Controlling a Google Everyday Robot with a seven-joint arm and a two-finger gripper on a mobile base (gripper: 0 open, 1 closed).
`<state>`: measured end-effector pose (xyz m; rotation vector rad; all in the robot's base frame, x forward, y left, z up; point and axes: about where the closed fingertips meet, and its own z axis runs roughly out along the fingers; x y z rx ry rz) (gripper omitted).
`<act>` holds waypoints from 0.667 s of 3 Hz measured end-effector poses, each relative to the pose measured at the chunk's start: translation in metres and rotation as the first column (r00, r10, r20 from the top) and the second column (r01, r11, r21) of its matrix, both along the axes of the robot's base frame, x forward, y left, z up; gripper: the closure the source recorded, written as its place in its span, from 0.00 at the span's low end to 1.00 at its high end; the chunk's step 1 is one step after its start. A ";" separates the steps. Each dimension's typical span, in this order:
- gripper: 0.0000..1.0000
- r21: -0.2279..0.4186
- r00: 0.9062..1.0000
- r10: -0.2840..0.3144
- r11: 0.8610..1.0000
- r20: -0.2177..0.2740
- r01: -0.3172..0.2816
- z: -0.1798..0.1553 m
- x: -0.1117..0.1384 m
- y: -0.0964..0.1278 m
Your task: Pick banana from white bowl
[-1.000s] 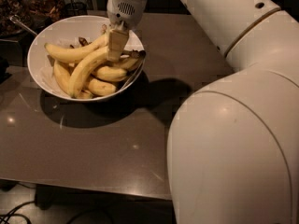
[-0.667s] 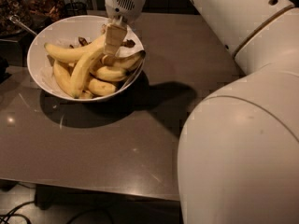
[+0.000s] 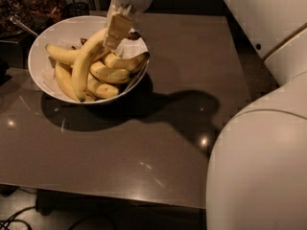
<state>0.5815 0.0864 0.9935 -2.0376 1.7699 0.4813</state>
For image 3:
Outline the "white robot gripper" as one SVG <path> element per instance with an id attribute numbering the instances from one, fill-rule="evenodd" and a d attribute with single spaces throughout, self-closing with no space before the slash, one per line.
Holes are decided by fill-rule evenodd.
<path id="1" fill-rule="evenodd" d="M 130 8 L 132 13 L 146 11 L 153 0 L 111 0 L 106 18 L 107 27 L 104 46 L 115 50 L 121 41 L 129 34 L 133 20 L 124 15 L 124 9 Z"/>

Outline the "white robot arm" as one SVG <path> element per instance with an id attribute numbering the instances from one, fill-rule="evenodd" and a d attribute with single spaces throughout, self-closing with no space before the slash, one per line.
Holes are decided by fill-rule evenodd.
<path id="1" fill-rule="evenodd" d="M 306 0 L 224 0 L 279 84 L 224 126 L 207 169 L 208 230 L 306 230 Z"/>

